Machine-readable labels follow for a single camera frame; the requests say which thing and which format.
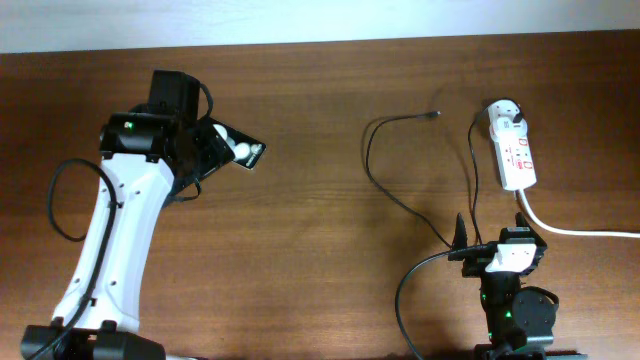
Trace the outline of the black smartphone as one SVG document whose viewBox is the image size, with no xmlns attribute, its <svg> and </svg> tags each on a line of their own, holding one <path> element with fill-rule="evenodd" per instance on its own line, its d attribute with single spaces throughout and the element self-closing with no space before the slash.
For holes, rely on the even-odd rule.
<svg viewBox="0 0 640 360">
<path fill-rule="evenodd" d="M 264 142 L 212 117 L 207 117 L 205 123 L 211 125 L 226 142 L 234 156 L 234 164 L 249 171 L 255 169 L 267 150 Z"/>
</svg>

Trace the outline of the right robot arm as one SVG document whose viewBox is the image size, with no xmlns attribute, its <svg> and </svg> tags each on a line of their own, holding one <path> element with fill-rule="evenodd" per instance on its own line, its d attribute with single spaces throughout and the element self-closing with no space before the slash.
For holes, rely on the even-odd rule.
<svg viewBox="0 0 640 360">
<path fill-rule="evenodd" d="M 522 282 L 539 265 L 547 243 L 523 214 L 515 219 L 516 225 L 502 229 L 498 240 L 470 246 L 464 220 L 456 218 L 448 259 L 462 263 L 463 277 L 480 280 L 488 329 L 489 342 L 473 350 L 476 359 L 544 359 L 554 341 L 558 296 Z"/>
</svg>

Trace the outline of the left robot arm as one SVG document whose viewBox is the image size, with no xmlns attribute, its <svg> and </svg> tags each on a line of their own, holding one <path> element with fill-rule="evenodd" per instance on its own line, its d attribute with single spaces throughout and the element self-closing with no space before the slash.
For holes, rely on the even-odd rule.
<svg viewBox="0 0 640 360">
<path fill-rule="evenodd" d="M 160 212 L 187 201 L 183 190 L 231 162 L 234 153 L 199 99 L 198 79 L 157 70 L 148 100 L 113 114 L 100 134 L 101 160 L 81 160 L 99 177 L 89 229 L 71 282 L 47 326 L 29 325 L 25 359 L 166 359 L 139 335 L 141 283 Z"/>
</svg>

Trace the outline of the white USB charger plug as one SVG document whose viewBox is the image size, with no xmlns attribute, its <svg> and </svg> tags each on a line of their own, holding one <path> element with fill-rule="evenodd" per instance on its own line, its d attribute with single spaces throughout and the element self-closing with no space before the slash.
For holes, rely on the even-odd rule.
<svg viewBox="0 0 640 360">
<path fill-rule="evenodd" d="M 524 137 L 528 125 L 520 106 L 510 98 L 495 101 L 488 107 L 489 132 L 495 142 Z"/>
</svg>

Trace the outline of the white power strip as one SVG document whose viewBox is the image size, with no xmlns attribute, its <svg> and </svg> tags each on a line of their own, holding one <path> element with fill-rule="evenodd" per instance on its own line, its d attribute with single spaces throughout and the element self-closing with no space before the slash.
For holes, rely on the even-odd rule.
<svg viewBox="0 0 640 360">
<path fill-rule="evenodd" d="M 533 186 L 537 178 L 528 132 L 524 137 L 492 141 L 503 189 L 518 191 Z"/>
</svg>

